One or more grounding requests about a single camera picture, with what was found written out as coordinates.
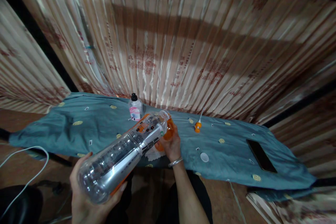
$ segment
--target clear plastic cylinder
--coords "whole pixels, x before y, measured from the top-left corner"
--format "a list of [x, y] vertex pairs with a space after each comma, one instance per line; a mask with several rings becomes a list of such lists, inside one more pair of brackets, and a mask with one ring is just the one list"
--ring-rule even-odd
[[138, 164], [141, 157], [167, 132], [170, 114], [162, 110], [144, 117], [104, 150], [80, 167], [78, 183], [91, 202], [106, 202]]

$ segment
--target bottle label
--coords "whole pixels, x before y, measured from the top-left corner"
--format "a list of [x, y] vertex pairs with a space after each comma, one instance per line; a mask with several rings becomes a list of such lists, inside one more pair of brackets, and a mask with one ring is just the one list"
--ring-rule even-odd
[[137, 107], [130, 107], [129, 112], [133, 121], [140, 121], [140, 110]]

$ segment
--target silver bracelet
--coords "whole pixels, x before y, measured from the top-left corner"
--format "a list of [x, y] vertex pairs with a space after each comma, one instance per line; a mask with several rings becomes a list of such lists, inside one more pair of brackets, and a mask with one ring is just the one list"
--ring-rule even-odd
[[180, 163], [183, 160], [182, 157], [180, 157], [179, 159], [176, 159], [174, 162], [171, 162], [168, 167], [173, 167], [174, 165], [177, 165], [178, 163]]

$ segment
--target white round object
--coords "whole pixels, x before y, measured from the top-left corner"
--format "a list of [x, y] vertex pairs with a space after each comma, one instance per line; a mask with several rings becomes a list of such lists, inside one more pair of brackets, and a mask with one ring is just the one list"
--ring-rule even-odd
[[204, 152], [201, 153], [201, 159], [205, 163], [209, 162], [209, 156], [206, 153], [204, 153]]

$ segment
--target hand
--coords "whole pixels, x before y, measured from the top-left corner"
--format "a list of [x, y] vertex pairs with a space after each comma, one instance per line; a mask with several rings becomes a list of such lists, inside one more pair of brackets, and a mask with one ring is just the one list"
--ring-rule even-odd
[[100, 205], [92, 204], [89, 198], [81, 191], [77, 182], [79, 168], [82, 163], [92, 156], [92, 152], [79, 159], [70, 175], [72, 188], [72, 224], [100, 224], [104, 223], [109, 212], [120, 201], [127, 182], [122, 184], [115, 194], [105, 203]]
[[173, 124], [173, 136], [171, 140], [166, 141], [164, 138], [160, 139], [164, 151], [171, 162], [181, 157], [181, 138], [177, 132], [177, 126]]

